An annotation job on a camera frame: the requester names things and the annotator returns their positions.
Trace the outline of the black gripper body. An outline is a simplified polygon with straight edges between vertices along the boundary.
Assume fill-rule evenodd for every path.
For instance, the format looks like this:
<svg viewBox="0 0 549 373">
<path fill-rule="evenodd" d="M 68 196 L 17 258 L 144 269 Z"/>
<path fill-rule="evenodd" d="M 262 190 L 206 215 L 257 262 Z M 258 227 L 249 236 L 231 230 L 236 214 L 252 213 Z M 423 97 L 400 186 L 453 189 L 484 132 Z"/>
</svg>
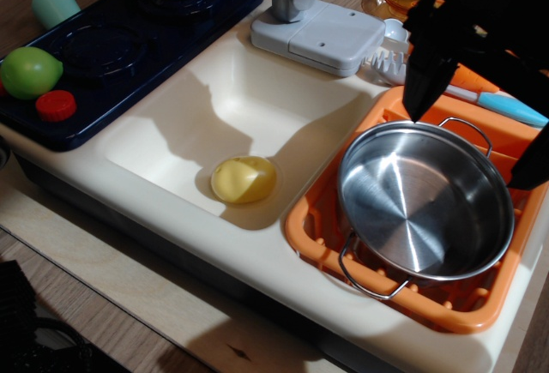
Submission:
<svg viewBox="0 0 549 373">
<path fill-rule="evenodd" d="M 531 29 L 548 0 L 419 0 L 413 52 L 455 60 L 503 90 L 546 90 L 548 40 Z"/>
</svg>

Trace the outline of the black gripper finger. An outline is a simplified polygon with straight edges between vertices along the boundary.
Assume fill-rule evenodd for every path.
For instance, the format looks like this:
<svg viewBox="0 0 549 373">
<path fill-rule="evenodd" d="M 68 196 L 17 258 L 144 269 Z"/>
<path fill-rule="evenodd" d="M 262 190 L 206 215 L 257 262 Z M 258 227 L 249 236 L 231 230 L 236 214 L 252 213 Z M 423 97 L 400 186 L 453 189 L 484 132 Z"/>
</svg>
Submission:
<svg viewBox="0 0 549 373">
<path fill-rule="evenodd" d="M 548 130 L 546 124 L 511 169 L 510 188 L 533 190 L 548 181 Z"/>
<path fill-rule="evenodd" d="M 455 60 L 438 54 L 410 55 L 402 103 L 413 122 L 419 121 L 446 91 L 454 73 Z"/>
</svg>

